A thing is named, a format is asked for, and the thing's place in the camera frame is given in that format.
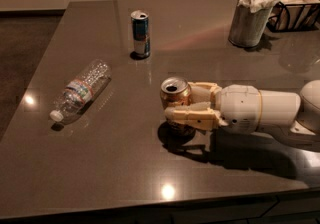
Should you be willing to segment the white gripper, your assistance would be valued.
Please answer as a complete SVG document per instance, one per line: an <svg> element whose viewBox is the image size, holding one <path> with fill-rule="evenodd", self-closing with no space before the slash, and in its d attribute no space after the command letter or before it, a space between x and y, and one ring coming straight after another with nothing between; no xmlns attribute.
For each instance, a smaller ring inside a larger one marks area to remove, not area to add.
<svg viewBox="0 0 320 224"><path fill-rule="evenodd" d="M167 107L165 117L174 123L203 131L221 127L233 134L251 134L261 116L261 95L253 86L189 82L191 105Z"/></svg>

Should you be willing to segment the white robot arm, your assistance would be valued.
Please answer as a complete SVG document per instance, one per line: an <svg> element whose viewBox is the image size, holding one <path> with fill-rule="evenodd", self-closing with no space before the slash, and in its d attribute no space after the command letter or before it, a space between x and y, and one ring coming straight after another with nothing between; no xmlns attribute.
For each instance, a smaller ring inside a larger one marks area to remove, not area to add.
<svg viewBox="0 0 320 224"><path fill-rule="evenodd" d="M161 84L164 115L172 126L233 134L265 133L282 144L319 149L319 82L296 94L249 85L220 87L170 77Z"/></svg>

